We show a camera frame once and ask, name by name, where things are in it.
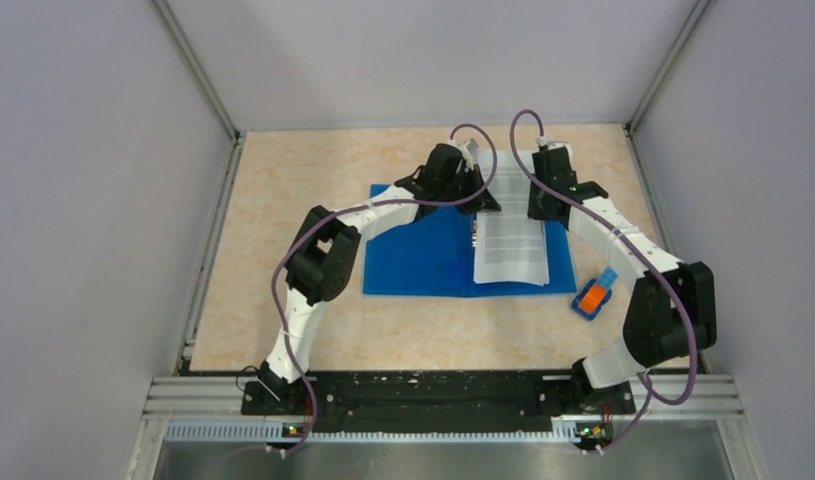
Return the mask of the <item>blue plastic file folder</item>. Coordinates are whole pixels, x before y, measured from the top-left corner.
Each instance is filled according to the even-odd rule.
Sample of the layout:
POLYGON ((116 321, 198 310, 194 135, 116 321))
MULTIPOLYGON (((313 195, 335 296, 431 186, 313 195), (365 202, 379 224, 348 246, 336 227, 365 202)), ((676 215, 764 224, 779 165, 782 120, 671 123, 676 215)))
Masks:
POLYGON ((546 222, 549 283, 477 284, 473 281, 472 219, 442 207, 416 223, 397 227, 368 241, 362 293, 377 296, 479 298, 559 295, 577 290, 566 230, 546 222))

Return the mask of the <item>white printed paper stack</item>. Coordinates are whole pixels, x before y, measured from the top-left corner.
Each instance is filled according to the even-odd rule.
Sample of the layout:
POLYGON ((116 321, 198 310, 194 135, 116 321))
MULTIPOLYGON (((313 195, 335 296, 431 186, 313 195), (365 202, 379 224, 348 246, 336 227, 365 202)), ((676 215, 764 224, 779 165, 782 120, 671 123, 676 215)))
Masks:
POLYGON ((484 174, 496 168, 488 192, 501 210, 476 215, 473 281, 548 284, 545 226, 527 216, 531 181, 508 151, 494 159, 489 150, 480 149, 476 161, 484 174))

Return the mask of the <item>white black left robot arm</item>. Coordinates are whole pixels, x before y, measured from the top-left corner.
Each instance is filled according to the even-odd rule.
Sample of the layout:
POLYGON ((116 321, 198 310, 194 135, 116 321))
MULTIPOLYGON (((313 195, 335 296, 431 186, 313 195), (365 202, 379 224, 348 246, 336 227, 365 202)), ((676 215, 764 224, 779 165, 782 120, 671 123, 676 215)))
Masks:
POLYGON ((341 210, 317 206, 308 212, 276 269, 287 286, 285 295, 273 296, 281 330, 259 373, 275 410, 291 413, 302 404, 298 381, 309 369, 314 337, 326 307, 347 287, 364 242, 442 207, 462 215, 500 211, 489 191, 499 155, 492 149, 490 168, 483 171, 476 152, 454 140, 439 143, 425 164, 370 199, 341 210))

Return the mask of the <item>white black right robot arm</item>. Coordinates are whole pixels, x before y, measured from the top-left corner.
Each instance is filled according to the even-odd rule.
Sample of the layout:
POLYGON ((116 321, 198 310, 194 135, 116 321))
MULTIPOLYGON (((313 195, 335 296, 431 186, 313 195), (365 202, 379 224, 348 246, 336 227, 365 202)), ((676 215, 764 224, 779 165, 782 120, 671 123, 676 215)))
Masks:
POLYGON ((531 158, 528 217, 558 222, 584 240, 630 293, 620 337, 572 367, 572 404, 595 412, 609 400, 609 387, 674 358, 694 360, 716 343, 714 275, 649 239, 598 183, 579 181, 569 144, 541 137, 531 158))

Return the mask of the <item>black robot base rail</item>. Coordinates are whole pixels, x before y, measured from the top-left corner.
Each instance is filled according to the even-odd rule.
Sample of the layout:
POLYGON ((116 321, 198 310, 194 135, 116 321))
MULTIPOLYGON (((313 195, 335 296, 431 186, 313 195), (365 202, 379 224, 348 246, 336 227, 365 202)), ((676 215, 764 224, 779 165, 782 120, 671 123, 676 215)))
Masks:
POLYGON ((301 417, 320 434, 548 433, 564 415, 611 420, 637 408, 629 382, 583 394, 571 370, 318 371, 283 394, 246 383, 246 416, 301 417))

